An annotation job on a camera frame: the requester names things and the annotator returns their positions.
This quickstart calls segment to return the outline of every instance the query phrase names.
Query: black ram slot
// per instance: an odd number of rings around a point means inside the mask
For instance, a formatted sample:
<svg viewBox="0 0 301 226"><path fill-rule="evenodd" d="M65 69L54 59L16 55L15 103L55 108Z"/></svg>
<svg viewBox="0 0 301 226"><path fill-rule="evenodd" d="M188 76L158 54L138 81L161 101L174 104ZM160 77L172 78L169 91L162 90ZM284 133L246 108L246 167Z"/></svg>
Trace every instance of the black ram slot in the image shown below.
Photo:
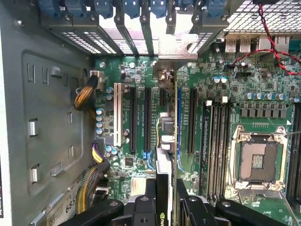
<svg viewBox="0 0 301 226"><path fill-rule="evenodd" d="M198 181L198 194L204 195L204 185L206 184L206 176L204 175L204 156L206 154L206 147L207 147L207 129L208 129L208 118L206 116L207 113L207 106L206 103L203 102L202 106L202 136L201 136L201 148L199 154L199 181Z"/></svg>
<svg viewBox="0 0 301 226"><path fill-rule="evenodd" d="M293 132L301 130L301 104L295 104ZM301 180L301 134L292 136L290 165L288 171L288 182L286 189L286 197L290 205L297 211L301 209L301 194L300 194L300 180Z"/></svg>
<svg viewBox="0 0 301 226"><path fill-rule="evenodd" d="M137 150L137 98L136 88L130 88L130 152Z"/></svg>
<svg viewBox="0 0 301 226"><path fill-rule="evenodd" d="M144 90L144 151L151 150L151 88Z"/></svg>
<svg viewBox="0 0 301 226"><path fill-rule="evenodd" d="M229 136L230 136L230 119L231 119L231 107L228 105L225 107L225 123L224 123L224 134L222 143L222 170L221 170L221 187L220 187L220 198L223 199L225 196L226 187L226 167L228 162L228 147L229 147Z"/></svg>
<svg viewBox="0 0 301 226"><path fill-rule="evenodd" d="M189 121L188 121L188 154L194 153L195 146L195 127L196 127L196 111L197 111L197 101L198 92L196 89L190 90L190 100L189 100Z"/></svg>
<svg viewBox="0 0 301 226"><path fill-rule="evenodd" d="M160 88L160 106L165 106L166 91L164 88Z"/></svg>

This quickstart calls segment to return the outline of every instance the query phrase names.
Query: white label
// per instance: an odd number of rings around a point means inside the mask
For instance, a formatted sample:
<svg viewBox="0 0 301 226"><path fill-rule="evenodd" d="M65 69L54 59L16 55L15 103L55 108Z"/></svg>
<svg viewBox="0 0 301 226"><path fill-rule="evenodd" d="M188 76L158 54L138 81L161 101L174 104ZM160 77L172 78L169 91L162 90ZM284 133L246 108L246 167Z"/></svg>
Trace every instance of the white label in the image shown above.
<svg viewBox="0 0 301 226"><path fill-rule="evenodd" d="M58 226L75 215L76 193L79 183L67 192L64 198L47 214L47 226Z"/></svg>

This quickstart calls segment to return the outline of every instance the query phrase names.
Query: red wire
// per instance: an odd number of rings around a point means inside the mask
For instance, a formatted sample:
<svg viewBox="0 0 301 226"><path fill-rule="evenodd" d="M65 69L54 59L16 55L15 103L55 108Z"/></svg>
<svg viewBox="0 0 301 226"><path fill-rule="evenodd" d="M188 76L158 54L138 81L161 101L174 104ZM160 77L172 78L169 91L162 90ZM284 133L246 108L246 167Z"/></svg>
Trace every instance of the red wire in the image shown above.
<svg viewBox="0 0 301 226"><path fill-rule="evenodd" d="M265 20L265 18L264 18L264 16L263 16L263 7L262 7L261 4L258 5L258 7L259 7L258 14L259 14L259 16L261 17L261 23L262 23L262 25L263 25L263 27L264 27L264 30L265 30L265 32L266 32L266 34L267 34L267 37L268 37L268 39L269 39L269 41L270 41L270 43L271 43L271 49L259 49L259 50L255 50L255 51L253 51L253 52L247 53L247 54L244 55L243 57L238 58L238 59L237 59L233 64L231 64L230 66L231 66L231 67L236 66L235 64L236 64L238 61L240 61L240 60L242 60L242 59L248 57L248 56L251 55L251 54L265 51L265 52L272 52L272 53L274 54L276 60L278 61L278 65L282 68L282 70L286 71L286 72L287 72L288 74L290 74L290 75L301 75L301 72L295 73L295 72L291 72L291 71L287 70L287 68L281 63L281 59L280 59L279 54L289 56L290 58L293 58L294 60L296 60L299 64L301 64L301 60L300 60L299 58L295 57L295 56L290 55L289 53L278 52L278 51L276 50L276 45L275 45L275 43L274 43L274 41L273 41L272 35L270 34L269 28L268 28L267 23L266 23L266 20Z"/></svg>

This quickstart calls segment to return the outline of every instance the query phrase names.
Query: gray metal panel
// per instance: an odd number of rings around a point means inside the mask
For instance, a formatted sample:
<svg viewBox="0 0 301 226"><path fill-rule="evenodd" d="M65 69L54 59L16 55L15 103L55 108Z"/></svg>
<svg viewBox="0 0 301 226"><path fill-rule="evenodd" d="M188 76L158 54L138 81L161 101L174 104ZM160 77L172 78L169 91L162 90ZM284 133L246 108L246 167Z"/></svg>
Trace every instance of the gray metal panel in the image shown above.
<svg viewBox="0 0 301 226"><path fill-rule="evenodd" d="M89 68L89 59L41 29L36 8L23 2L0 2L3 226L28 225L58 195L67 192L92 162L93 122L71 103L77 80L79 85L83 83L82 70ZM32 136L30 121L35 122ZM71 145L74 157L70 158ZM51 176L51 169L59 163L63 171ZM37 164L39 181L32 183L32 168L36 173Z"/></svg>

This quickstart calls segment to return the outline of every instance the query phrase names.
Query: motherboard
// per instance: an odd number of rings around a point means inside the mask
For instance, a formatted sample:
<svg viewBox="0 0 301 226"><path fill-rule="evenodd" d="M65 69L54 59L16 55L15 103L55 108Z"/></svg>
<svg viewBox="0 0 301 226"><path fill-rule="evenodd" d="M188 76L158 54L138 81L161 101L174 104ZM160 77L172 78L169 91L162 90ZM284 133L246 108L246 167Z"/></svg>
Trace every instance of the motherboard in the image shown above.
<svg viewBox="0 0 301 226"><path fill-rule="evenodd" d="M213 206L233 199L298 225L300 136L287 134L301 129L300 78L261 55L230 67L238 57L201 55L176 72L176 89L162 87L153 75L156 58L96 60L102 77L95 94L96 138L111 164L103 185L109 197L127 202L143 193L146 178L156 176L159 147L171 159L177 156L174 173L189 194ZM293 59L283 64L300 70Z"/></svg>

